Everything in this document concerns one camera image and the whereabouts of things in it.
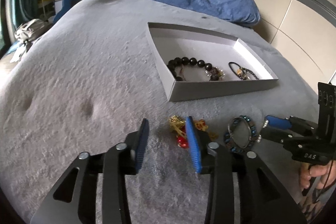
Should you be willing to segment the person's right hand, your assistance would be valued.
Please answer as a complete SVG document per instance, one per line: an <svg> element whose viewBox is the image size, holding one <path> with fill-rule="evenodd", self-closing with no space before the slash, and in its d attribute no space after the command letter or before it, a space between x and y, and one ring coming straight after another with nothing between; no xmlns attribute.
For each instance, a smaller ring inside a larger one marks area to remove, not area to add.
<svg viewBox="0 0 336 224"><path fill-rule="evenodd" d="M309 168L309 164L303 162L299 170L299 186L301 190L310 187L310 180L320 177L316 189L323 189L331 186L335 181L335 161L330 161L327 165L314 165Z"/></svg>

